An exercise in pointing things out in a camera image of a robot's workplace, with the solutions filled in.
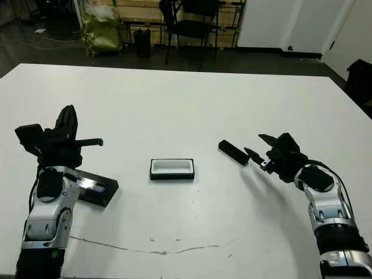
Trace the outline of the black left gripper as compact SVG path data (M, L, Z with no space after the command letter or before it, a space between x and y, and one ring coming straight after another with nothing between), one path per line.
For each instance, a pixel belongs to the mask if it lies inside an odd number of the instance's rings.
M74 106L65 106L56 120L55 129L44 130L47 143L51 144L52 149L42 152L41 164L75 169L83 162L82 147L103 146L101 138L76 140L77 127L78 120Z

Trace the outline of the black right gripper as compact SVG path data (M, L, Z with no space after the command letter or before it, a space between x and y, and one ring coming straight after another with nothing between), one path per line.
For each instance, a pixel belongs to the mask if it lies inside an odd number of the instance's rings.
M259 137L269 146L277 145L277 138L271 135L259 134ZM267 159L263 159L257 152L244 147L245 152L255 162L261 163L260 168L271 174L278 174L283 182L294 182L298 171L308 162L308 157L295 149L280 149L272 147L266 152Z

